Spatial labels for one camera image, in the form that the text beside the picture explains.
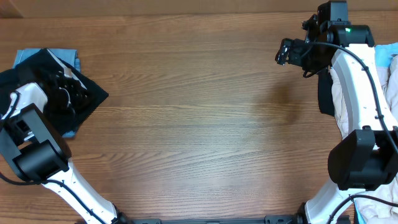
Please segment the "black shorts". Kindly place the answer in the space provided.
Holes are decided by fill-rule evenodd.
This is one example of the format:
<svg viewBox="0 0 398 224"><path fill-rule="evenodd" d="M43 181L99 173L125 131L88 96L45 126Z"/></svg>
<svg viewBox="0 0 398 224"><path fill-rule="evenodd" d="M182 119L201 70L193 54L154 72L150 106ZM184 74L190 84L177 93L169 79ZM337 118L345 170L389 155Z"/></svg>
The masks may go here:
<svg viewBox="0 0 398 224"><path fill-rule="evenodd" d="M14 66L1 72L1 116L9 110L12 91L30 82L36 82L47 95L43 114L64 138L74 137L109 96L81 73L76 50L18 50Z"/></svg>

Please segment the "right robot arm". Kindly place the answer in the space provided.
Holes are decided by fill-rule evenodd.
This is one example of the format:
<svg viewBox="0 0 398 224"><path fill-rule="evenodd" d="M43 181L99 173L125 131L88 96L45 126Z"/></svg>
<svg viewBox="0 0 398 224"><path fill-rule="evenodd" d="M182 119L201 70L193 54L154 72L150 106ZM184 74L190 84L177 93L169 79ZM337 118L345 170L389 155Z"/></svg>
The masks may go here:
<svg viewBox="0 0 398 224"><path fill-rule="evenodd" d="M332 68L348 110L348 135L328 156L329 180L295 215L268 215L266 223L348 223L343 212L357 199L390 184L397 174L397 120L376 71L374 39L352 25L346 1L328 1L302 24L304 39L284 39L275 56L303 69L305 78Z"/></svg>

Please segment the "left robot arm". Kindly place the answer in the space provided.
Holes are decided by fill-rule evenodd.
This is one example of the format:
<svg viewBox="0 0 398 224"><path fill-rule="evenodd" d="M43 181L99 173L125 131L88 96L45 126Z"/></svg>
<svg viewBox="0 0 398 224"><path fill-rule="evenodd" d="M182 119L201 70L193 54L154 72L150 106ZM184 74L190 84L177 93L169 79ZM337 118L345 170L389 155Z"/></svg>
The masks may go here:
<svg viewBox="0 0 398 224"><path fill-rule="evenodd" d="M108 97L68 67L18 67L1 72L1 155L20 179L64 199L86 223L129 223L79 173L63 135Z"/></svg>

